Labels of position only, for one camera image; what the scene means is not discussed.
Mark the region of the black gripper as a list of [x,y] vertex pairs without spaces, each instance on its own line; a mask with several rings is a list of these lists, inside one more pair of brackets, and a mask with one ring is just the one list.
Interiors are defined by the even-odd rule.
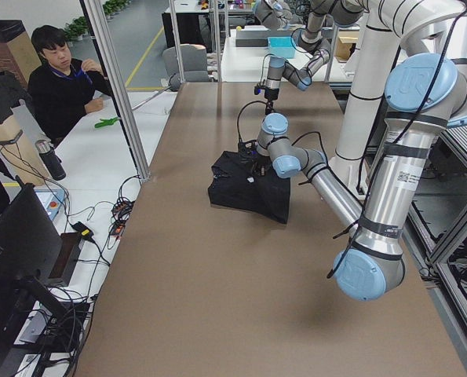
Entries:
[[239,141],[239,161],[252,174],[264,177],[272,167],[269,157],[257,151],[257,141]]
[[265,80],[263,82],[259,82],[255,86],[255,94],[258,95],[261,91],[264,91],[264,97],[267,100],[265,113],[271,114],[274,112],[273,103],[279,97],[279,81]]

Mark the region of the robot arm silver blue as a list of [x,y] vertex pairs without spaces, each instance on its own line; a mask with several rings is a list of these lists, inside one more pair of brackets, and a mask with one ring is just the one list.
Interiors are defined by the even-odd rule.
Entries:
[[301,58],[299,63],[293,64],[288,53],[268,44],[268,71],[254,87],[256,94],[264,94],[268,115],[275,111],[274,101],[279,97],[283,80],[305,91],[316,72],[332,59],[330,36],[323,31],[326,19],[332,19],[338,27],[349,27],[362,16],[363,7],[355,1],[307,1],[301,7],[292,7],[285,1],[257,1],[253,12],[270,31],[288,29],[296,19],[306,21],[304,27],[293,30],[287,38],[288,49]]
[[260,85],[269,99],[282,80],[306,90],[330,60],[327,17],[341,27],[366,21],[334,157],[297,147],[273,110],[254,153],[280,178],[304,174],[334,209],[350,239],[330,276],[370,301],[404,279],[400,237],[435,138],[467,124],[467,1],[313,1],[295,40],[311,58],[296,68],[272,57]]

